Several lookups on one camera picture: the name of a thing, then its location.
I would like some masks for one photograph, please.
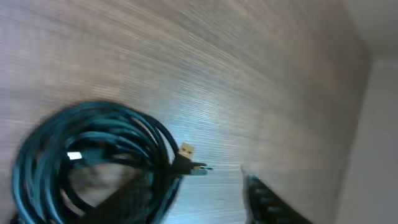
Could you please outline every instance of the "black object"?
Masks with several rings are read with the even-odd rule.
[[[311,224],[255,175],[247,175],[244,194],[249,224]]]
[[[169,162],[163,137],[175,155],[174,165]],[[71,159],[68,152],[78,152],[81,158]],[[121,159],[121,154],[134,159]],[[72,204],[86,213],[86,223],[91,223],[90,217],[95,216],[90,214],[104,214],[104,206],[93,208],[84,202],[72,189],[68,173],[84,166],[115,163],[144,172],[140,181],[129,182],[105,200],[107,212],[118,215],[97,216],[92,223],[160,223],[176,196],[182,174],[192,174],[195,169],[195,174],[203,175],[208,169],[206,164],[191,163],[190,157],[180,157],[169,131],[147,114],[107,101],[65,108],[36,127],[21,145],[12,171],[12,193],[19,214],[13,221],[78,222],[81,217],[65,205],[63,190]],[[137,185],[142,180],[147,184]]]

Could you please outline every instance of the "usb connector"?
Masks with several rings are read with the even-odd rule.
[[[200,162],[192,162],[195,148],[187,143],[183,143],[172,164],[172,172],[180,175],[207,175],[212,167]]]

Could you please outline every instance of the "white wall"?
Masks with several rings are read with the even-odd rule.
[[[373,64],[336,224],[398,223],[398,60]]]
[[[376,58],[398,56],[398,1],[344,0],[362,38]]]

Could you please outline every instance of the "usb cable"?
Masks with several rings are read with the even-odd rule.
[[[164,139],[174,154],[172,163]],[[133,159],[121,159],[123,154]],[[73,105],[47,118],[21,144],[12,170],[16,219],[35,224],[79,222],[81,216],[65,204],[62,192],[85,216],[95,207],[72,189],[68,173],[114,163],[144,170],[149,196],[136,220],[160,223],[183,176],[206,175],[212,170],[204,163],[192,162],[192,155],[193,147],[183,144],[178,148],[166,127],[145,113],[108,101]]]

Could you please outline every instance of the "wooden table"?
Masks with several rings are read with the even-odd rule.
[[[153,115],[195,160],[166,223],[242,223],[240,165],[333,221],[369,56],[338,0],[0,1],[0,214],[40,119],[76,101]]]

